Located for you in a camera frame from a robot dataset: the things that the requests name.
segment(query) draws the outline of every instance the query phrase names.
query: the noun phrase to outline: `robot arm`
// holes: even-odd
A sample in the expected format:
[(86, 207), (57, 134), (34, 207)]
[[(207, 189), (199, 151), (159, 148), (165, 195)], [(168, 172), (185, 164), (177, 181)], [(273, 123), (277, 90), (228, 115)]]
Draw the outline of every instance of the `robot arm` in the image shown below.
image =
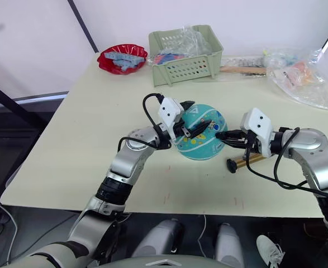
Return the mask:
[(125, 202), (148, 157), (157, 149), (170, 148), (170, 142), (179, 136), (199, 135), (210, 124), (201, 122), (187, 130), (181, 116), (194, 102), (178, 103), (160, 94), (157, 97), (162, 123), (134, 130), (122, 138), (125, 140), (123, 148), (119, 148), (97, 193), (73, 225), (68, 240), (47, 245), (8, 267), (83, 268), (93, 260), (105, 260), (112, 254), (120, 232), (116, 219), (124, 211)]
[(218, 133), (216, 137), (232, 147), (246, 149), (246, 152), (249, 147), (250, 151), (261, 153), (264, 157), (283, 154), (286, 158), (294, 159), (301, 165), (310, 189), (315, 190), (314, 195), (328, 229), (327, 137), (312, 128), (296, 131), (281, 127), (278, 132), (274, 132), (270, 119), (257, 108), (244, 114), (240, 128)]

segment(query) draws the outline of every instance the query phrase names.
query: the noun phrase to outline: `red bowl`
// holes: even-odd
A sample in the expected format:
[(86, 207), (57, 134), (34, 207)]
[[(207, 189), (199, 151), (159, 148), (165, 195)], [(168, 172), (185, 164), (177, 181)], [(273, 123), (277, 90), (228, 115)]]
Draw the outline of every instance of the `red bowl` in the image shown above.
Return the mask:
[[(117, 66), (113, 63), (113, 60), (107, 59), (105, 57), (104, 53), (107, 52), (119, 52), (119, 53), (131, 54), (131, 55), (143, 57), (145, 61), (139, 63), (135, 68), (128, 68), (126, 71), (122, 71), (120, 66)], [(134, 44), (122, 44), (122, 45), (112, 46), (106, 49), (105, 51), (103, 51), (99, 56), (99, 58), (97, 59), (97, 62), (99, 62), (99, 68), (105, 71), (109, 71), (112, 74), (131, 74), (136, 72), (145, 64), (147, 56), (148, 53), (141, 46), (137, 46)]]

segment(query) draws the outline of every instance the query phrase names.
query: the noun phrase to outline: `colorful items in bag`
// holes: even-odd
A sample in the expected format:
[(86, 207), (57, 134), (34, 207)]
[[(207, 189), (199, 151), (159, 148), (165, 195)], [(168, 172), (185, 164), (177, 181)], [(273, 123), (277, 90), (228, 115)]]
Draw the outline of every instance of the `colorful items in bag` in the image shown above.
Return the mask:
[(160, 65), (167, 61), (178, 60), (178, 59), (182, 59), (184, 57), (185, 57), (184, 54), (172, 54), (172, 53), (157, 54), (154, 59), (154, 63)]

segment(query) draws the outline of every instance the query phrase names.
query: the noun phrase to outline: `black cable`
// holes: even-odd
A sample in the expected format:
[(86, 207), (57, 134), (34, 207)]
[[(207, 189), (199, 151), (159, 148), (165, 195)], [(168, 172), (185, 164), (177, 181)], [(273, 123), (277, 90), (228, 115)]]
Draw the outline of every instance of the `black cable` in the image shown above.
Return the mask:
[(282, 147), (282, 149), (281, 149), (281, 151), (280, 151), (280, 153), (277, 157), (277, 160), (275, 161), (275, 164), (274, 164), (273, 175), (274, 175), (275, 182), (278, 183), (278, 185), (280, 187), (282, 187), (284, 189), (287, 189), (287, 190), (294, 190), (294, 189), (296, 189), (296, 186), (298, 186), (298, 185), (287, 186), (286, 184), (282, 184), (282, 182), (278, 178), (277, 170), (278, 170), (278, 166), (279, 166), (279, 163), (282, 159), (282, 156), (283, 156), (284, 152), (286, 151), (286, 149), (288, 148), (288, 146), (292, 142), (292, 140), (298, 135), (299, 131), (300, 131), (299, 127), (296, 127), (294, 129), (293, 134), (289, 137), (289, 139), (283, 145), (283, 147)]
[[(272, 182), (275, 183), (275, 179), (273, 179), (273, 178), (271, 178), (271, 177), (268, 177), (268, 176), (265, 176), (265, 175), (263, 175), (263, 174), (261, 174), (261, 173), (255, 171), (255, 170), (253, 170), (253, 169), (251, 168), (251, 166), (250, 166), (250, 164), (249, 164), (249, 155), (250, 155), (250, 151), (251, 151), (251, 150), (248, 148), (248, 149), (247, 149), (247, 153), (246, 153), (246, 166), (247, 166), (248, 170), (251, 171), (253, 174), (259, 176), (259, 177), (262, 177), (262, 178), (264, 178), (264, 179), (270, 180), (270, 181), (272, 181)], [(304, 185), (304, 184), (306, 184), (306, 183), (307, 183), (307, 181), (305, 180), (305, 181), (302, 181), (301, 183), (299, 183), (298, 185)]]
[(279, 186), (282, 187), (282, 185), (284, 186), (283, 188), (284, 189), (287, 189), (287, 190), (294, 190), (294, 189), (299, 189), (299, 190), (302, 190), (302, 191), (306, 191), (306, 192), (310, 192), (310, 193), (314, 193), (314, 194), (318, 194), (318, 195), (322, 195), (324, 197), (327, 197), (328, 198), (328, 193), (325, 193), (323, 191), (320, 191), (320, 190), (316, 190), (316, 189), (311, 189), (311, 188), (307, 188), (307, 187), (302, 187), (302, 185), (306, 184), (307, 181), (302, 181), (301, 183), (297, 184), (297, 185), (294, 185), (294, 184), (290, 184), (290, 183), (286, 183), (285, 181), (281, 181), (278, 179), (278, 175), (277, 175), (277, 168), (278, 168), (278, 165), (279, 165), (279, 162), (284, 154), (284, 151), (287, 149), (289, 143), (293, 140), (293, 138), (298, 134), (300, 128), (295, 128), (295, 132), (291, 135), (291, 137), (287, 140), (287, 142), (284, 144), (281, 152), (279, 153), (280, 155), (280, 158), (277, 158), (277, 160), (275, 161), (275, 165), (274, 165), (274, 169), (275, 169), (275, 173), (274, 173), (274, 179), (271, 178), (271, 177), (268, 177), (268, 176), (265, 176), (261, 173), (258, 173), (256, 172), (255, 170), (253, 170), (250, 165), (249, 165), (249, 155), (250, 155), (250, 148), (248, 147), (247, 148), (247, 153), (246, 153), (246, 166), (248, 168), (249, 171), (251, 171), (253, 174), (257, 175), (257, 176), (260, 176), (262, 178), (265, 178), (267, 180), (270, 180), (270, 181), (273, 181), (273, 182), (276, 182), (278, 183)]
[(157, 97), (157, 96), (158, 96), (157, 93), (150, 93), (150, 94), (146, 95), (144, 97), (144, 99), (142, 100), (142, 108), (144, 109), (146, 116), (148, 117), (149, 121), (151, 122), (151, 124), (153, 126), (156, 126), (156, 124), (155, 124), (154, 120), (152, 119), (152, 117), (150, 116), (148, 109), (146, 109), (146, 100), (149, 99), (150, 97)]
[(154, 149), (159, 149), (156, 145), (152, 145), (151, 143), (148, 143), (146, 141), (142, 141), (142, 140), (139, 140), (137, 138), (132, 138), (132, 137), (123, 137), (119, 140), (119, 143), (118, 143), (118, 152), (120, 151), (121, 149), (121, 144), (124, 140), (129, 140), (129, 141), (136, 141), (136, 142), (139, 142), (139, 143), (142, 143), (142, 144), (145, 144), (151, 148), (154, 148)]
[(54, 227), (50, 228), (48, 231), (46, 231), (45, 233), (43, 233), (39, 238), (37, 238), (27, 249), (23, 250), (21, 253), (17, 254), (15, 257), (11, 258), (10, 260), (8, 260), (8, 262), (4, 262), (1, 266), (7, 264), (7, 263), (11, 263), (11, 261), (19, 258), (20, 256), (22, 256), (27, 250), (29, 250), (31, 247), (33, 247), (37, 242), (39, 242), (39, 240), (41, 240), (46, 234), (48, 234), (49, 232), (51, 232), (52, 230), (54, 230), (55, 228), (57, 228), (58, 226), (60, 226), (61, 224), (65, 223), (66, 221), (68, 221), (69, 219), (73, 218), (74, 216), (77, 216), (76, 214), (64, 219), (63, 221), (61, 221), (60, 223), (56, 224)]

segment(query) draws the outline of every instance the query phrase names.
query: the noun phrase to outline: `green plastic basket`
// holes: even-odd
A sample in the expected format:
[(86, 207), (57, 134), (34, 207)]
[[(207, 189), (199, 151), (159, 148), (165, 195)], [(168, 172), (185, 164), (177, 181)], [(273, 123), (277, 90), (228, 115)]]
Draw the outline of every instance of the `green plastic basket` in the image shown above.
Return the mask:
[[(204, 76), (212, 76), (220, 71), (223, 47), (209, 25), (192, 26), (200, 32), (205, 40), (210, 43), (213, 53), (199, 55), (191, 58), (167, 61), (166, 63), (153, 65), (154, 86), (191, 80)], [(180, 29), (171, 31), (157, 31), (149, 34), (150, 54), (157, 55), (175, 39), (180, 38)]]

